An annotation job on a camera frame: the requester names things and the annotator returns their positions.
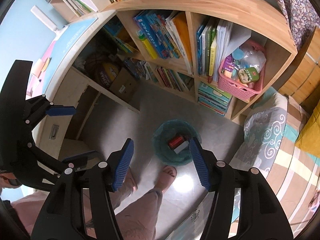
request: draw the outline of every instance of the drawer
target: drawer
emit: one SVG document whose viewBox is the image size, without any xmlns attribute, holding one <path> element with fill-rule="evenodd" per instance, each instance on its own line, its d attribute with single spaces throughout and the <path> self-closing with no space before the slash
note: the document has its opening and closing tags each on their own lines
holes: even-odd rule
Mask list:
<svg viewBox="0 0 320 240">
<path fill-rule="evenodd" d="M 87 80 L 73 69 L 70 69 L 54 97 L 54 104 L 77 107 L 79 99 L 87 86 Z M 38 147 L 57 159 L 71 118 L 71 115 L 47 116 L 43 120 L 44 124 Z"/>
</svg>

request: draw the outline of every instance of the teal trash bag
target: teal trash bag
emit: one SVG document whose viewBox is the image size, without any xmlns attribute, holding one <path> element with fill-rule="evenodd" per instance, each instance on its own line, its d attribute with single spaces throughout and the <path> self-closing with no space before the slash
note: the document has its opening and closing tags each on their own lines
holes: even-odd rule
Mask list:
<svg viewBox="0 0 320 240">
<path fill-rule="evenodd" d="M 177 134 L 187 135 L 190 138 L 197 137 L 201 143 L 201 137 L 191 124 L 179 120 L 168 120 L 161 124 L 154 132 L 152 146 L 156 156 L 166 165 L 183 166 L 192 161 L 189 147 L 176 154 L 168 146 L 168 142 Z"/>
</svg>

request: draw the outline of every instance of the blue gripper pad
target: blue gripper pad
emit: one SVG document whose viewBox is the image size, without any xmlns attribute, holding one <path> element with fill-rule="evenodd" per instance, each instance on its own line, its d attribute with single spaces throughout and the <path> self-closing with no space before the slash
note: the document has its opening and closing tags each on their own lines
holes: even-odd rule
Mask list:
<svg viewBox="0 0 320 240">
<path fill-rule="evenodd" d="M 48 116 L 74 115 L 76 113 L 76 108 L 74 106 L 53 106 L 50 107 L 45 113 Z"/>
<path fill-rule="evenodd" d="M 122 156 L 115 169 L 114 181 L 112 183 L 112 189 L 114 191 L 118 190 L 124 182 L 124 177 L 127 174 L 129 165 L 133 156 L 134 144 L 133 140 L 127 139 L 123 148 L 121 149 Z"/>
<path fill-rule="evenodd" d="M 201 185 L 205 187 L 207 191 L 209 191 L 209 189 L 211 188 L 211 184 L 209 182 L 209 170 L 201 155 L 202 148 L 200 147 L 201 146 L 199 142 L 196 143 L 193 138 L 190 140 L 190 153 L 195 164 L 198 177 L 200 179 Z"/>
</svg>

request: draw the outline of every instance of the red object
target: red object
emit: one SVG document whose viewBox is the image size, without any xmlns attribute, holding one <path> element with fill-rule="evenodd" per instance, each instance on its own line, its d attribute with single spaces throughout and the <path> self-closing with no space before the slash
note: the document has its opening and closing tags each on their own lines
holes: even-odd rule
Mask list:
<svg viewBox="0 0 320 240">
<path fill-rule="evenodd" d="M 177 135 L 176 137 L 172 138 L 169 142 L 168 142 L 168 146 L 170 147 L 170 149 L 174 150 L 175 148 L 177 148 L 180 144 L 182 144 L 184 142 L 184 138 L 181 135 Z"/>
</svg>

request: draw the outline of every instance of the basketball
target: basketball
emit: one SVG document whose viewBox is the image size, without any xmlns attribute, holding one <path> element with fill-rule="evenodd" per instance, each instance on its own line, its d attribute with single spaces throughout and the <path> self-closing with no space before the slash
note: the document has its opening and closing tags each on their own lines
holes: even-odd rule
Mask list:
<svg viewBox="0 0 320 240">
<path fill-rule="evenodd" d="M 100 52 L 94 52 L 85 60 L 84 69 L 90 76 L 93 76 L 98 66 L 100 66 L 103 62 L 109 61 L 110 59 L 108 58 L 108 55 Z"/>
<path fill-rule="evenodd" d="M 103 62 L 96 68 L 94 76 L 98 84 L 108 89 L 118 74 L 118 66 L 110 62 Z"/>
</svg>

